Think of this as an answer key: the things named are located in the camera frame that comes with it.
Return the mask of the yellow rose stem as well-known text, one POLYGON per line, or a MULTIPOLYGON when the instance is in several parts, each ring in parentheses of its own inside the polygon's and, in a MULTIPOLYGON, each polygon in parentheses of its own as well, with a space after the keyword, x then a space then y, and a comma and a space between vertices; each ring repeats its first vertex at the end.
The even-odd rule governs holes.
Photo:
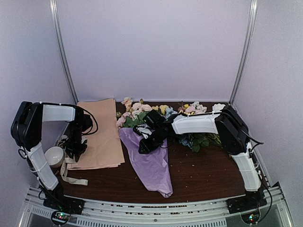
POLYGON ((152 106, 151 109, 157 111, 159 114, 161 115, 165 115, 166 114, 166 109, 168 108, 168 105, 156 105, 156 106, 152 106))

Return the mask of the pink rose stem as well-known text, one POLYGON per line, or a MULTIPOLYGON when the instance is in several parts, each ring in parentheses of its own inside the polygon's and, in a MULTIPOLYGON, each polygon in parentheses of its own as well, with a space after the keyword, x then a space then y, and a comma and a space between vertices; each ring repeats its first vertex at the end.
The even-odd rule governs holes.
POLYGON ((145 124, 143 118, 152 110, 152 107, 149 104, 144 104, 142 99, 139 102, 134 102, 132 98, 125 97, 121 104, 124 105, 125 112, 116 113, 116 127, 118 129, 133 128, 145 124))

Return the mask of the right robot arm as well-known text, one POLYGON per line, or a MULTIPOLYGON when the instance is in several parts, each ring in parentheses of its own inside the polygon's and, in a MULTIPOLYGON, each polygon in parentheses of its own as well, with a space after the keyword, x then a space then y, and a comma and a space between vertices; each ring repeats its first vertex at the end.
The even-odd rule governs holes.
POLYGON ((255 142, 241 117, 230 105, 214 105, 210 113, 186 115, 175 113, 164 118, 151 110, 143 118, 143 126, 134 126, 133 131, 142 136, 139 153, 149 154, 159 148, 168 137, 187 133, 213 133, 219 136, 222 148, 238 166, 244 181, 246 194, 243 205, 252 209, 261 201, 264 190, 258 161, 254 155, 255 142))

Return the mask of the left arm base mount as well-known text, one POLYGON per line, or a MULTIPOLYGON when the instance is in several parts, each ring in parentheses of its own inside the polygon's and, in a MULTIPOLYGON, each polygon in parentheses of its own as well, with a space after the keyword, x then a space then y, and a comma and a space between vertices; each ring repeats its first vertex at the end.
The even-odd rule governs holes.
POLYGON ((44 199, 43 205, 53 209, 50 217, 51 221, 57 226, 62 226, 69 222, 73 214, 82 214, 85 201, 71 197, 64 197, 63 203, 60 203, 56 200, 46 198, 44 199))

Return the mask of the purple pink wrapping paper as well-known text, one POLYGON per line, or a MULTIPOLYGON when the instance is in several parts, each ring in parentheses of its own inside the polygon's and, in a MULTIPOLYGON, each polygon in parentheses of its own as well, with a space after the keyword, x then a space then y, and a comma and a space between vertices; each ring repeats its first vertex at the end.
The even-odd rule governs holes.
POLYGON ((148 191, 159 192, 164 198, 173 195, 168 149, 159 147, 150 154, 140 154, 139 142, 143 137, 137 135, 132 128, 121 128, 118 132, 127 149, 130 163, 144 187, 148 191))

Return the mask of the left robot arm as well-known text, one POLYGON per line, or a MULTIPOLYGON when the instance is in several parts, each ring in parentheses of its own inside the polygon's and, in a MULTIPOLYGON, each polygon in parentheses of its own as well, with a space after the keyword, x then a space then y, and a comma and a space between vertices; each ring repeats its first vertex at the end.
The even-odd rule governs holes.
POLYGON ((96 118, 76 105, 23 101, 13 120, 10 133, 22 158, 28 162, 31 172, 37 177, 46 197, 58 210, 68 206, 63 187, 52 172, 42 147, 42 124, 44 122, 66 122, 70 134, 63 147, 68 157, 78 162, 87 149, 83 136, 98 131, 96 118))

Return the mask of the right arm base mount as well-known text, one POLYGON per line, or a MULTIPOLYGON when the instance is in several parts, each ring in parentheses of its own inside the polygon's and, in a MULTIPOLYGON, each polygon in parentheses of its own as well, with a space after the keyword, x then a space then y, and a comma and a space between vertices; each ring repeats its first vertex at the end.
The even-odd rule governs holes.
POLYGON ((230 214, 240 213, 245 224, 256 225, 261 219, 260 207, 267 205, 265 198, 256 199, 254 197, 242 196, 228 199, 226 201, 230 214))

